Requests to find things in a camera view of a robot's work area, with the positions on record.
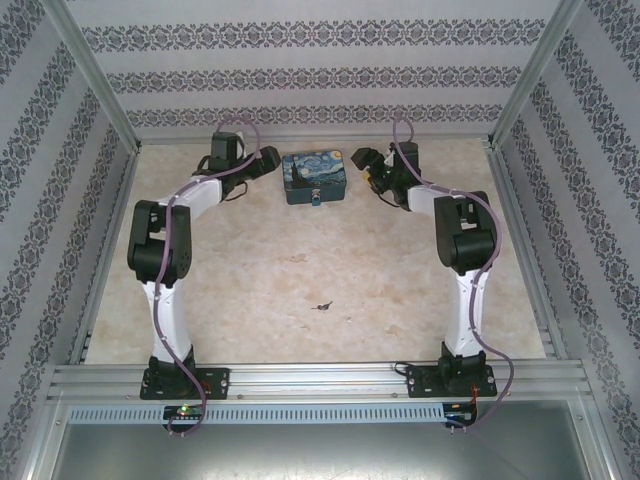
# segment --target enclosure wall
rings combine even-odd
[[[640,1],[578,11],[503,146],[566,348],[640,476]]]
[[[36,1],[0,6],[0,478],[66,363],[130,155]]]
[[[144,140],[207,137],[226,113],[267,135],[488,134],[557,0],[72,1]]]

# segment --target perforated rail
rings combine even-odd
[[[75,406],[72,425],[160,424],[164,406]],[[335,424],[444,422],[441,403],[398,405],[213,405],[207,409],[207,424]],[[194,423],[176,420],[176,425]]]

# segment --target striped wallpaper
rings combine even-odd
[[[37,1],[0,6],[0,479],[68,361],[130,155]]]
[[[488,134],[557,0],[68,2],[143,140],[265,134]]]
[[[585,2],[504,145],[563,340],[640,478],[640,1]]]

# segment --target black plastic housing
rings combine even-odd
[[[489,203],[485,192],[473,192]],[[484,208],[467,198],[451,196],[434,199],[436,245],[445,267],[459,275],[481,268],[493,253],[496,226]],[[463,228],[463,221],[471,228]]]
[[[131,235],[127,251],[127,264],[136,272],[139,281],[153,282],[160,273],[165,240],[152,238],[165,228],[167,207],[158,202],[140,200],[133,210]],[[169,263],[162,283],[173,287],[184,278],[191,267],[191,211],[176,205],[171,209],[171,248]]]

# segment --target marble floor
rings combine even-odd
[[[418,143],[423,176],[487,191],[503,218],[480,140]],[[251,182],[243,198],[194,222],[185,315],[196,360],[436,359],[450,316],[450,272],[438,260],[433,218],[391,208],[371,192],[350,160],[363,142],[272,145],[280,154],[342,151],[346,198],[319,207],[287,205],[277,170]],[[367,146],[384,151],[387,144]],[[208,148],[142,148],[87,363],[147,363],[153,342],[149,307],[126,262],[133,205],[179,188]],[[326,311],[312,309],[328,302]],[[506,226],[487,285],[483,332],[487,342],[515,358],[544,357]]]

